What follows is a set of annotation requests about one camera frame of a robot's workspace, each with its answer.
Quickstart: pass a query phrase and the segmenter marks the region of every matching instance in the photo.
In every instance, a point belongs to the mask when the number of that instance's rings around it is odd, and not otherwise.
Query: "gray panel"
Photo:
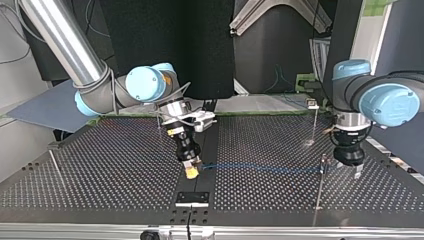
[[[393,3],[376,66],[376,75],[400,70],[424,70],[424,1]]]
[[[245,2],[236,0],[235,13]],[[250,93],[294,91],[296,75],[313,72],[311,36],[312,26],[293,8],[270,9],[242,36],[234,37],[235,78]],[[279,68],[285,80],[277,80]]]
[[[53,129],[76,132],[92,119],[81,114],[74,101],[77,90],[66,81],[8,112],[9,117]]]

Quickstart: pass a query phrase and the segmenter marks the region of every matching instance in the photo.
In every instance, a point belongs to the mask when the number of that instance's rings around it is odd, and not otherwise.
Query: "yellow object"
[[[166,84],[171,85],[172,79],[170,77],[163,75],[163,80]]]
[[[199,175],[199,171],[197,171],[197,168],[195,168],[195,167],[188,167],[188,168],[186,168],[187,179],[194,179],[198,175]]]

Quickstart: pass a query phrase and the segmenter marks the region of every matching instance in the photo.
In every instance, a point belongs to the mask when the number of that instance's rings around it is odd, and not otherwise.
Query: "green tape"
[[[362,16],[383,16],[386,6],[395,1],[396,0],[366,0]]]

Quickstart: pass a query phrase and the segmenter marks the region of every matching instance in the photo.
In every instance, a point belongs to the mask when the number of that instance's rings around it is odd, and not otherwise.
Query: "metal rod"
[[[20,5],[76,85],[102,78],[106,66],[62,0],[20,0]]]

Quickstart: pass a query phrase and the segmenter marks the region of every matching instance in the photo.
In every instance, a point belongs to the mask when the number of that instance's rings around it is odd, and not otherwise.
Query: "metal plate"
[[[156,119],[104,119],[55,151],[60,171],[43,156],[1,183],[0,222],[424,228],[423,186],[369,144],[360,179],[331,163],[315,209],[328,125],[219,117],[198,138],[210,168],[189,181]],[[192,191],[209,192],[209,207],[176,208],[178,192]]]
[[[60,171],[47,160],[19,173],[19,180],[2,189],[0,211],[44,212],[53,217],[95,212],[113,215],[101,222],[169,224],[176,215],[171,209],[182,173],[175,149],[155,118],[101,120],[54,152]],[[94,215],[78,222],[99,221]],[[63,215],[59,221],[74,220],[66,218]]]
[[[196,187],[213,189],[205,225],[424,227],[424,186],[368,143],[359,179],[332,160],[316,210],[318,167],[333,146],[322,134],[330,122],[319,117],[315,134],[313,122],[310,115],[219,118],[218,151],[203,155],[213,168]]]

